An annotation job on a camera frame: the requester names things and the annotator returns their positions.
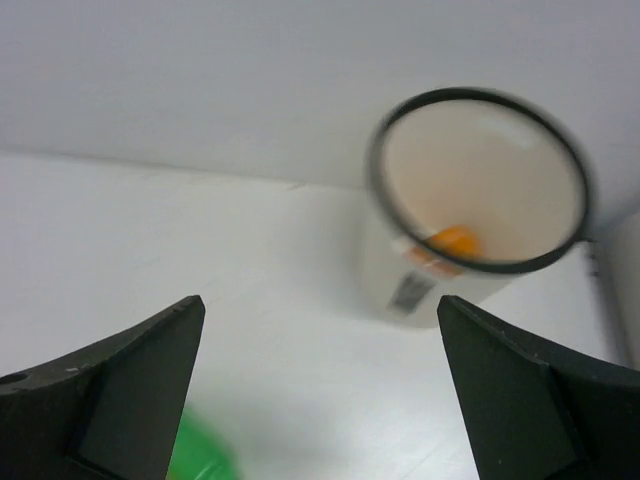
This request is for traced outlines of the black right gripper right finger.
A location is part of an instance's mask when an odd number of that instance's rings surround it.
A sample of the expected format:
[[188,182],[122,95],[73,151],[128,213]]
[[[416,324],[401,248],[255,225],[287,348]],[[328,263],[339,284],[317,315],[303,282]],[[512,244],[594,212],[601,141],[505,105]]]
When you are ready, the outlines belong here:
[[638,371],[457,296],[442,297],[437,315],[480,478],[638,478]]

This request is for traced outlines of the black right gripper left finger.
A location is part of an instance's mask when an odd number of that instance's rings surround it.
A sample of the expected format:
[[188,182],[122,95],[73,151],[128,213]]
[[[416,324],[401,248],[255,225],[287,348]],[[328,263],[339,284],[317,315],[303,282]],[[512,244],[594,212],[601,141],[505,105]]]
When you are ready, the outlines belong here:
[[163,479],[200,345],[188,296],[115,335],[1,378],[4,479]]

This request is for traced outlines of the orange juice bottle white label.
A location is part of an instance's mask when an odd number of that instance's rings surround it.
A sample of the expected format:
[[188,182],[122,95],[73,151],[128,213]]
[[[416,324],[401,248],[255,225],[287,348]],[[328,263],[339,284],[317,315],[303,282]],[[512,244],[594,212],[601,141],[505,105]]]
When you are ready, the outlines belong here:
[[[430,236],[428,241],[446,253],[463,260],[479,260],[484,253],[480,238],[472,230],[462,225],[450,226]],[[408,249],[405,257],[434,275],[454,277],[464,271],[457,264],[437,257],[417,246]]]

